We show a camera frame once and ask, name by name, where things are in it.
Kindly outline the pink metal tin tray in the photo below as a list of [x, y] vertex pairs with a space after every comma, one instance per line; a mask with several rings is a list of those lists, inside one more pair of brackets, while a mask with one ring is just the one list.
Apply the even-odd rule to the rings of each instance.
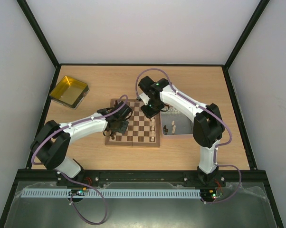
[[181, 111], [173, 106], [160, 111], [161, 130], [163, 138], [192, 138], [193, 123]]

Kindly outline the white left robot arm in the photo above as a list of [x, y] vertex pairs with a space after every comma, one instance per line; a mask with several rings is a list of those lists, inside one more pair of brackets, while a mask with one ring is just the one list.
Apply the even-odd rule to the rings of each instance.
[[44, 165], [48, 170], [56, 170], [70, 178], [76, 177], [82, 166], [67, 157], [69, 146], [93, 133], [125, 132], [132, 109], [127, 102], [120, 101], [112, 108], [100, 109], [89, 117], [68, 123], [48, 121], [32, 142], [31, 163]]

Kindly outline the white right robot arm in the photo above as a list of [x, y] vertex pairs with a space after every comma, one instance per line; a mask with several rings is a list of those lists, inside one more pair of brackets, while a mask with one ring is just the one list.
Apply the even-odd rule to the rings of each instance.
[[151, 118], [165, 106], [172, 106], [191, 120], [193, 138], [200, 146], [198, 180], [201, 185], [209, 186], [219, 169], [217, 150], [225, 131], [218, 106], [206, 105], [190, 98], [165, 78], [155, 82], [145, 76], [136, 83], [137, 98], [144, 103], [141, 110], [146, 117]]

